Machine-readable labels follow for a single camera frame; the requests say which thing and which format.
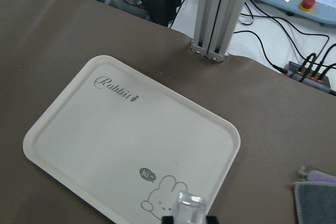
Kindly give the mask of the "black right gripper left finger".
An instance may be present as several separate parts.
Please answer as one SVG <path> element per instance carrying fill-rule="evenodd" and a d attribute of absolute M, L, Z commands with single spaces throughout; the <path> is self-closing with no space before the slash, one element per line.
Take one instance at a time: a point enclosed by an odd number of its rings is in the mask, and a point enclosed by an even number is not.
<path fill-rule="evenodd" d="M 163 216 L 161 219 L 161 224 L 174 224 L 173 216 Z"/>

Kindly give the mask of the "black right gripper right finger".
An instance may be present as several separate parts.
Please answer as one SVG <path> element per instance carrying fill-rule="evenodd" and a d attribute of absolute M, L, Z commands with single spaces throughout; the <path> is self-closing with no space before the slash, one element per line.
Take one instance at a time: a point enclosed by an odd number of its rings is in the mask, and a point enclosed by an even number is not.
<path fill-rule="evenodd" d="M 219 220 L 216 216 L 206 216 L 206 224 L 219 224 Z"/>

